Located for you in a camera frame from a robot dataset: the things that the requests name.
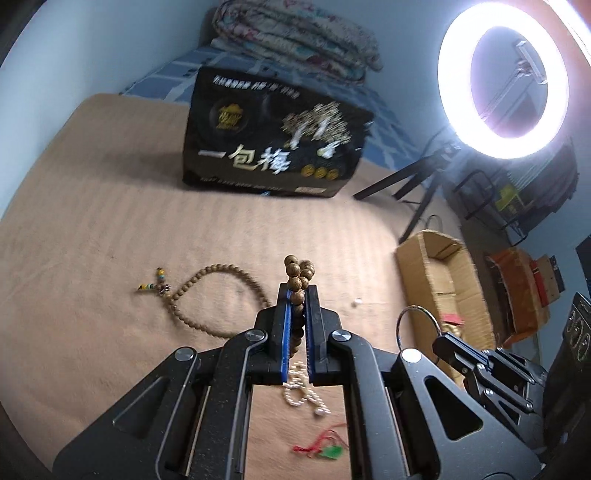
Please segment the blue thin bangle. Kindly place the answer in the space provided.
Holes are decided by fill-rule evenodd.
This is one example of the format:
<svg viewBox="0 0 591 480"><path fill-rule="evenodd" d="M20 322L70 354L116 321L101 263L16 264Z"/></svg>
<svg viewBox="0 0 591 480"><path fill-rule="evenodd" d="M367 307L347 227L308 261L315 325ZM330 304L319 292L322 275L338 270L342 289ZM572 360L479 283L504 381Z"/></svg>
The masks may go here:
<svg viewBox="0 0 591 480"><path fill-rule="evenodd" d="M421 305L409 305L403 308L400 312L396 321L396 341L400 351L408 349L408 346L403 341L402 324L405 319L409 321L410 331L413 334L414 347L417 348L421 353L429 356L432 354L431 347L427 345L427 340L424 339L422 333L421 321L418 319L422 316L424 320L430 322L431 326L435 329L435 339L443 335L442 328L435 315L427 308Z"/></svg>

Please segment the red cord green pendant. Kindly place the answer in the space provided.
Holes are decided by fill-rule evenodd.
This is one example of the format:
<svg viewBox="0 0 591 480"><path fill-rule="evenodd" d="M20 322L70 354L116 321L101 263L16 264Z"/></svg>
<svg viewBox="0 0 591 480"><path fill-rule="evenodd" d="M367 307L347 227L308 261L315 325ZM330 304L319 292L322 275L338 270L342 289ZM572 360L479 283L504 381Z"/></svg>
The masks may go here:
<svg viewBox="0 0 591 480"><path fill-rule="evenodd" d="M346 423L332 425L322 430L311 444L307 446L294 445L291 452L308 458L338 460L349 449L348 442L341 435L341 431L345 430L347 426Z"/></svg>

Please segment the orange cloth covered box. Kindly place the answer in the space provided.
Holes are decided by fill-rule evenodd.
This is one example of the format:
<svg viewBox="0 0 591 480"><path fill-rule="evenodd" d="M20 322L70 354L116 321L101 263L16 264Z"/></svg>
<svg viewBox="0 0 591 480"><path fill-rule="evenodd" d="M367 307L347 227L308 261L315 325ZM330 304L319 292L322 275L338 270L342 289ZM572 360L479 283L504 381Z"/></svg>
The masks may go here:
<svg viewBox="0 0 591 480"><path fill-rule="evenodd" d="M510 247L486 255L485 261L503 312L500 344L508 348L544 327L550 319L549 308L542 305L531 266L533 259L526 251Z"/></svg>

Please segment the open cardboard box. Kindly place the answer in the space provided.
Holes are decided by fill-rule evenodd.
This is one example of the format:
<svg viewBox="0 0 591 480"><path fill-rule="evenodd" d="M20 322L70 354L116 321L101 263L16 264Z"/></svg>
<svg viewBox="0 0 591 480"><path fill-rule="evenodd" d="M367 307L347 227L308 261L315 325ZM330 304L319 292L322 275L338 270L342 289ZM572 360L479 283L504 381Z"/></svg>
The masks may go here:
<svg viewBox="0 0 591 480"><path fill-rule="evenodd" d="M456 335L477 350L496 346L489 314L476 266L469 250L459 240L436 230L423 230L398 246L394 252L408 305L429 309L443 332ZM421 321L422 333L432 354L427 356L458 386L464 376L433 352L435 329ZM412 339L403 341L414 347Z"/></svg>

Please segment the cardboard box with red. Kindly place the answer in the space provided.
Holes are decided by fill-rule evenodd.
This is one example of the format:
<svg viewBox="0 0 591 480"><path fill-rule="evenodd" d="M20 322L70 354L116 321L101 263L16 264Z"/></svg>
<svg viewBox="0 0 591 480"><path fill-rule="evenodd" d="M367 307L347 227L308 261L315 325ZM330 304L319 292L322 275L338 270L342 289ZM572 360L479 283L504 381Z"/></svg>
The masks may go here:
<svg viewBox="0 0 591 480"><path fill-rule="evenodd" d="M530 262L542 307L558 300L565 291L564 280L555 256L544 255Z"/></svg>

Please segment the black clothes rack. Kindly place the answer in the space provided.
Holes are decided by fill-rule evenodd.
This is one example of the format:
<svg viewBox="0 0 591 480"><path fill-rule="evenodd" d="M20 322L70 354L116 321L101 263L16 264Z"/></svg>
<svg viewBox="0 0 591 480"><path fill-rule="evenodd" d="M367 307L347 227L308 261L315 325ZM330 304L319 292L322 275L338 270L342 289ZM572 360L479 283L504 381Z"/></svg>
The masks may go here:
<svg viewBox="0 0 591 480"><path fill-rule="evenodd" d="M467 220L515 237L512 244L517 246L573 197L578 179L574 148L564 144L547 156L508 163L490 160L467 173L453 193Z"/></svg>

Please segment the yellow crate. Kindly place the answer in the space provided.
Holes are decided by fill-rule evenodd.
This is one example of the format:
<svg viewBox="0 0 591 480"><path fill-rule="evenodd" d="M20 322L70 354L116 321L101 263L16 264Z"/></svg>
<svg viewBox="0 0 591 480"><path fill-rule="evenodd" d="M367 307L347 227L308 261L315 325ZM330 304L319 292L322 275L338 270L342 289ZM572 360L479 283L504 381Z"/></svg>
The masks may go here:
<svg viewBox="0 0 591 480"><path fill-rule="evenodd" d="M498 191L499 198L495 202L496 210L504 215L517 215L524 211L525 205L519 190L512 184L506 184Z"/></svg>

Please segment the dark hanging clothes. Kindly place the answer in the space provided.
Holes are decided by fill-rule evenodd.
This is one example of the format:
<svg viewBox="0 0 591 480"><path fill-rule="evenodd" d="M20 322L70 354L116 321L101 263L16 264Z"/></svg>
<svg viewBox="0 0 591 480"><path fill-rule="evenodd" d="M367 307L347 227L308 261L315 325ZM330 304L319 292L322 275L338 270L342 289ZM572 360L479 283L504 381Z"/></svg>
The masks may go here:
<svg viewBox="0 0 591 480"><path fill-rule="evenodd" d="M519 194L525 201L522 222L539 223L551 213L557 213L575 193L578 166L572 143L565 143Z"/></svg>

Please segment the black tripod stand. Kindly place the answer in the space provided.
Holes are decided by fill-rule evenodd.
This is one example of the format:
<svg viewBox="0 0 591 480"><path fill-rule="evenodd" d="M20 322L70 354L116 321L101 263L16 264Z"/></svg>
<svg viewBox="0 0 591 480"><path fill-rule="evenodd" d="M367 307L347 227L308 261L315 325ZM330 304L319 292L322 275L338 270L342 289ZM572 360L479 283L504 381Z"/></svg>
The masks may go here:
<svg viewBox="0 0 591 480"><path fill-rule="evenodd" d="M448 145L439 148L433 154L420 158L412 164L404 167L403 169L396 171L395 173L381 179L380 181L367 186L365 189L356 192L353 195L353 199L362 201L370 196L377 194L383 190L394 186L403 180L406 183L401 186L393 197L397 201L402 200L408 193L411 193L417 187L419 187L424 181L429 180L430 183L419 202L417 209L406 227L404 233L399 238L400 243L404 243L413 233L415 227L419 224L422 215L427 210L433 200L438 188L442 185L444 179L444 173L447 168L451 165L454 158L460 151L460 147L457 145Z"/></svg>

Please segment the black snack bag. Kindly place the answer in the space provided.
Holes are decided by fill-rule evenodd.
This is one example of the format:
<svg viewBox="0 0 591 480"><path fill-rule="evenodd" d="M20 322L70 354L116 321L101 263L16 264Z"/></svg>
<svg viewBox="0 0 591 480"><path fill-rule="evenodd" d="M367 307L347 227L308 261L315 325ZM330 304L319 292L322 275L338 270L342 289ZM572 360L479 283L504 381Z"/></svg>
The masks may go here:
<svg viewBox="0 0 591 480"><path fill-rule="evenodd" d="M332 198L352 179L372 112L270 77L202 67L182 150L191 187Z"/></svg>

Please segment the folded floral quilt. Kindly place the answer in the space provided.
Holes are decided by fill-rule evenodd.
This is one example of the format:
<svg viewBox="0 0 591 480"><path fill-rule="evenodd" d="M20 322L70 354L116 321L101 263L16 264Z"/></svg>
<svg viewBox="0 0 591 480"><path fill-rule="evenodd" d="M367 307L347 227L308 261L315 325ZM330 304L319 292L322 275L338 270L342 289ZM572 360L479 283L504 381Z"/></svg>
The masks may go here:
<svg viewBox="0 0 591 480"><path fill-rule="evenodd" d="M356 83L383 70L373 31L310 1L223 1L212 27L229 48L290 68Z"/></svg>

